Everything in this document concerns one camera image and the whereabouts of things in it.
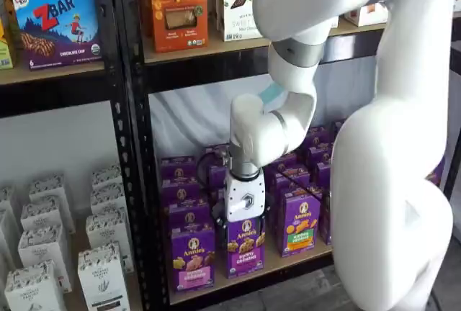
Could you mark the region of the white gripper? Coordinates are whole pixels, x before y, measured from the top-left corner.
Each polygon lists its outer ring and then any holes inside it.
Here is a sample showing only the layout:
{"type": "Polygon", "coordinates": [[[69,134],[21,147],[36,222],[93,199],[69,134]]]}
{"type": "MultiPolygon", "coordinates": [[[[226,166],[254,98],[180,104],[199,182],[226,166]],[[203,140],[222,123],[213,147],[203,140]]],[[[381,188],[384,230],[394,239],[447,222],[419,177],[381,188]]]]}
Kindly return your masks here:
{"type": "Polygon", "coordinates": [[[222,252],[227,251],[228,222],[250,220],[255,217],[258,225],[257,240],[265,240],[270,208],[265,208],[264,176],[258,175],[252,180],[241,181],[227,175],[225,182],[225,201],[218,201],[212,208],[216,247],[222,252]]]}

